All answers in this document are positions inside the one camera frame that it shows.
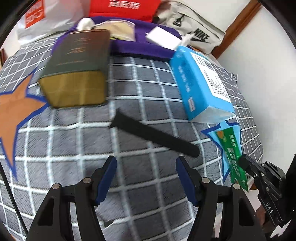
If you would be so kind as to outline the right hand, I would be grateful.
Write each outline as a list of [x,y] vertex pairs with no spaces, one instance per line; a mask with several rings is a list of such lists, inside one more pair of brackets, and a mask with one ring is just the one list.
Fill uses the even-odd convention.
[[255,212],[264,233],[270,232],[272,226],[264,207],[260,205],[260,207]]

